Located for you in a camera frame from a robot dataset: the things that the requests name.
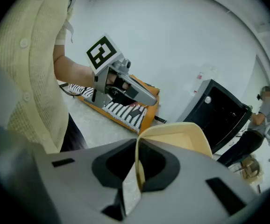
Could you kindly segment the beige plastic bowl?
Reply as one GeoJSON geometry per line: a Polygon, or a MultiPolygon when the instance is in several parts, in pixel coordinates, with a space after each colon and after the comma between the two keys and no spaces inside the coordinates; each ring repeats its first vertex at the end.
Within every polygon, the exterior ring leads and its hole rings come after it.
{"type": "Polygon", "coordinates": [[[149,139],[163,142],[183,149],[199,152],[212,158],[213,154],[202,129],[192,122],[176,122],[151,126],[144,130],[136,141],[135,173],[138,187],[143,190],[145,183],[144,169],[139,161],[139,141],[149,139]]]}

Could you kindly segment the wicker chair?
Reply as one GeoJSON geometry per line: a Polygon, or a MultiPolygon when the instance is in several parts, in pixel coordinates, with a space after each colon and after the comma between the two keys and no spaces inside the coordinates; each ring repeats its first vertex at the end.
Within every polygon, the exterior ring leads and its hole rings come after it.
{"type": "Polygon", "coordinates": [[[240,162],[241,167],[234,171],[248,184],[261,182],[263,180],[263,171],[259,161],[254,155],[249,155],[240,162]]]}

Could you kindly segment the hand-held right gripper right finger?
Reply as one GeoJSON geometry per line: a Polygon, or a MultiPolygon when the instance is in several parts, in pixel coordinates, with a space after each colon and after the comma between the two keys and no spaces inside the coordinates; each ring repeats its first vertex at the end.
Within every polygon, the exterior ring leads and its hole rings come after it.
{"type": "Polygon", "coordinates": [[[163,190],[143,191],[130,214],[131,224],[237,224],[254,210],[257,194],[214,159],[159,141],[142,144],[176,158],[162,167],[176,177],[163,190]]]}

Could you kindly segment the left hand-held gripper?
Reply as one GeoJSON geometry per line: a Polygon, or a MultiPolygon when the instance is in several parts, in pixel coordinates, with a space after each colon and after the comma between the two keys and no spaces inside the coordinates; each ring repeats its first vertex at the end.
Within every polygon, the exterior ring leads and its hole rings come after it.
{"type": "Polygon", "coordinates": [[[118,103],[127,106],[134,102],[153,106],[157,98],[144,86],[144,83],[128,74],[123,67],[123,53],[108,34],[103,34],[86,52],[86,58],[93,71],[93,95],[88,102],[98,108],[112,101],[109,89],[106,89],[107,75],[115,72],[123,82],[128,84],[127,90],[119,91],[118,103]]]}

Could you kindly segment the clear plastic container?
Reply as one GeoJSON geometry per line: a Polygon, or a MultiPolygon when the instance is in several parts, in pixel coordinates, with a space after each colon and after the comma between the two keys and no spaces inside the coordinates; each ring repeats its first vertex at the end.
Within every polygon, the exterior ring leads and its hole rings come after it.
{"type": "Polygon", "coordinates": [[[192,85],[192,93],[196,94],[202,82],[208,79],[216,80],[218,77],[218,69],[214,65],[203,64],[199,67],[198,73],[192,85]]]}

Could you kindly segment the person's left forearm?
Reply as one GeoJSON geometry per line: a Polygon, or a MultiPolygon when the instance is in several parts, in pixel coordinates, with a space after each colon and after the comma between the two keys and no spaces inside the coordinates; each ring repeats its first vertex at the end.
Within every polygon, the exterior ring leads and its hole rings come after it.
{"type": "Polygon", "coordinates": [[[75,63],[65,55],[64,45],[53,50],[54,73],[57,80],[83,87],[93,87],[93,71],[90,67],[75,63]]]}

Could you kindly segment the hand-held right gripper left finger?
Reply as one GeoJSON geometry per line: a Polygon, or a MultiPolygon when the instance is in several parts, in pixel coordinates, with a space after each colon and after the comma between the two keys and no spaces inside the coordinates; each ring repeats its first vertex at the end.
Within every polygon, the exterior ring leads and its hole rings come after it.
{"type": "Polygon", "coordinates": [[[44,186],[54,204],[60,224],[131,224],[105,215],[114,204],[117,189],[104,187],[92,172],[96,157],[134,143],[124,139],[103,146],[57,154],[33,148],[34,158],[44,186]]]}

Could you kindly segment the person's left hand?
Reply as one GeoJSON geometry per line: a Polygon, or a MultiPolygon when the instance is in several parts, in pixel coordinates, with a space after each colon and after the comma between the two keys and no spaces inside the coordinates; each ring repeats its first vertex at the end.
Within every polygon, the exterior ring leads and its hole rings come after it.
{"type": "Polygon", "coordinates": [[[107,75],[106,89],[114,89],[118,91],[126,91],[130,87],[130,84],[125,82],[116,73],[109,72],[107,75]]]}

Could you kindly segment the person's dark trousers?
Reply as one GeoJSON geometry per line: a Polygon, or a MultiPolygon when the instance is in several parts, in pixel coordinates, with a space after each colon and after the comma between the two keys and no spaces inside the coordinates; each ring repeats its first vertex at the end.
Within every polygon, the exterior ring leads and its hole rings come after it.
{"type": "Polygon", "coordinates": [[[87,149],[88,145],[77,127],[76,123],[69,114],[68,126],[65,132],[63,144],[60,152],[75,151],[80,149],[87,149]]]}

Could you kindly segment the black white striped blanket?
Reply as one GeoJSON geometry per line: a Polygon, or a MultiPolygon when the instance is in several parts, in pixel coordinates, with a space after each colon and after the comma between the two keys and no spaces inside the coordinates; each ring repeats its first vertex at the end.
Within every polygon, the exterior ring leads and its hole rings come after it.
{"type": "Polygon", "coordinates": [[[79,97],[80,101],[105,117],[137,134],[140,134],[145,129],[149,128],[154,119],[155,111],[151,107],[143,105],[123,106],[118,103],[110,102],[108,105],[98,108],[86,101],[87,98],[92,97],[93,88],[84,88],[83,86],[75,84],[69,85],[69,92],[71,94],[77,95],[82,91],[84,91],[84,93],[79,97]]]}

